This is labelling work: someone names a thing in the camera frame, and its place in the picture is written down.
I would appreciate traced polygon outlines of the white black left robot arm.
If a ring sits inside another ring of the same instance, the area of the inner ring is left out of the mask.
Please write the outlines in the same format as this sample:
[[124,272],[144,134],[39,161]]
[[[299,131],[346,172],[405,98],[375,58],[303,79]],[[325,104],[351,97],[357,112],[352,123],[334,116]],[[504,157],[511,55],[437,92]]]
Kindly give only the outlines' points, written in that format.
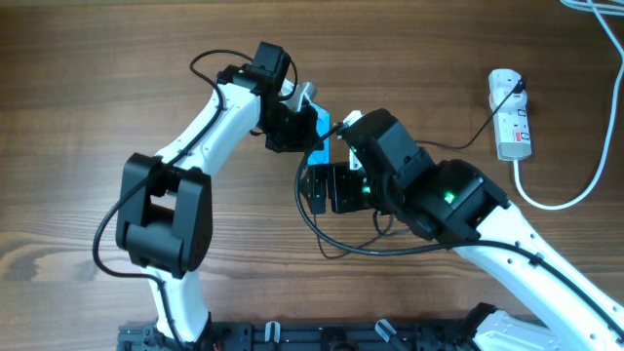
[[115,240],[148,280],[158,318],[156,344],[195,350],[210,334],[211,312],[198,268],[213,237],[212,182],[253,129],[268,149],[302,152],[318,140],[317,93],[311,82],[286,79],[285,68],[229,65],[197,117],[155,155],[126,162]]

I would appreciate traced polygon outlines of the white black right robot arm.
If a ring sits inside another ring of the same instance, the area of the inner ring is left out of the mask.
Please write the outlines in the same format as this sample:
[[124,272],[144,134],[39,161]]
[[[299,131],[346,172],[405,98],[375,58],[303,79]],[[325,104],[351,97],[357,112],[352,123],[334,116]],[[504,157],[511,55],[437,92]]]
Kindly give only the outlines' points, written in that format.
[[620,350],[623,314],[531,226],[507,194],[462,160],[435,163],[385,109],[329,129],[364,171],[342,185],[358,207],[393,215],[426,245],[380,256],[453,250],[486,271],[539,320],[518,321],[491,305],[465,319],[478,350]]

